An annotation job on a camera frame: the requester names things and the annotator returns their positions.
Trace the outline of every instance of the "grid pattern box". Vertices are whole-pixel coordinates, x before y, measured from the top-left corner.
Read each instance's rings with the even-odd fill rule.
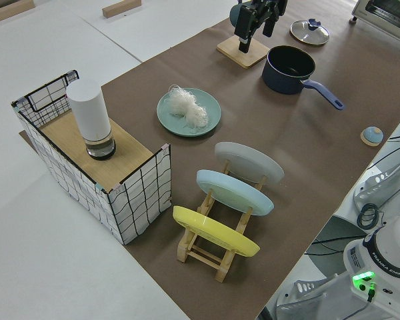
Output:
[[[40,128],[70,110],[65,92],[72,70],[12,102],[35,150],[58,184],[122,244],[128,244],[171,206],[171,148],[166,144],[110,191],[94,181]]]

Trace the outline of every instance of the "lid knob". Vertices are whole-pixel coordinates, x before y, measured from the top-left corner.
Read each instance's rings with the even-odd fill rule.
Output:
[[[308,19],[308,29],[314,31],[320,26],[321,26],[320,21],[316,21],[315,19]]]

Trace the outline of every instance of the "white canister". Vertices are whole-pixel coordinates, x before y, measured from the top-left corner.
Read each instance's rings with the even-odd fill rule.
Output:
[[[67,98],[88,154],[98,160],[115,152],[115,142],[101,86],[92,79],[78,79],[67,87]]]

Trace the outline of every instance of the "glass lid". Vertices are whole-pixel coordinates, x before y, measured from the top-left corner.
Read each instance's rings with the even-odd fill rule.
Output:
[[[315,19],[292,23],[291,34],[308,45],[324,45],[329,40],[329,32],[321,26],[320,21]]]

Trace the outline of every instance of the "navy blue saucepan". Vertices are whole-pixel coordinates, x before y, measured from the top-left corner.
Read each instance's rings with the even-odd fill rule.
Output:
[[[336,109],[344,110],[344,104],[328,88],[308,79],[314,70],[314,60],[308,53],[282,45],[268,52],[262,79],[270,89],[286,95],[299,93],[303,88],[315,89]]]

